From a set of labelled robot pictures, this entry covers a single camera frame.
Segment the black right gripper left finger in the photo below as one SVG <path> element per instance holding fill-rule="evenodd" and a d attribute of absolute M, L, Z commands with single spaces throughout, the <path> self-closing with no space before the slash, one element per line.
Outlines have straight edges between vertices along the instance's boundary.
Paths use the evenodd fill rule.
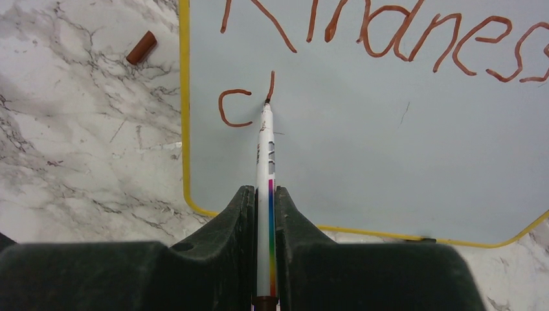
<path fill-rule="evenodd" d="M 184 240 L 12 244 L 2 310 L 249 310 L 254 189 Z"/>

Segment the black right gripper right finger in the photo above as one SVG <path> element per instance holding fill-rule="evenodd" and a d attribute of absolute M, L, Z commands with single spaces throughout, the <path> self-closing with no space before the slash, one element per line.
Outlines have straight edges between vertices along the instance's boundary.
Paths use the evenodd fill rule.
<path fill-rule="evenodd" d="M 483 310 L 465 260 L 432 242 L 340 244 L 275 192 L 282 310 Z"/>

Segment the white rainbow marker pen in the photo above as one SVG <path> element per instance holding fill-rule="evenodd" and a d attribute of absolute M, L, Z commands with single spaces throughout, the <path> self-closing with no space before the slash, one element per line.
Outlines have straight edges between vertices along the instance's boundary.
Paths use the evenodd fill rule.
<path fill-rule="evenodd" d="M 273 112 L 267 98 L 261 113 L 256 158 L 255 310 L 276 310 L 278 304 L 275 218 L 275 144 Z"/>

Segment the brown marker cap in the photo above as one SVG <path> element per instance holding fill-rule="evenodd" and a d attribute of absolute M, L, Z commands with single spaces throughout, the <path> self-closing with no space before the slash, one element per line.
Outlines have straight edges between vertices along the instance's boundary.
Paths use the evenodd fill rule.
<path fill-rule="evenodd" d="M 134 46 L 131 52 L 126 56 L 126 61 L 131 65 L 137 65 L 143 62 L 149 53 L 154 50 L 157 45 L 157 39 L 151 31 L 147 31 L 145 35 Z"/>

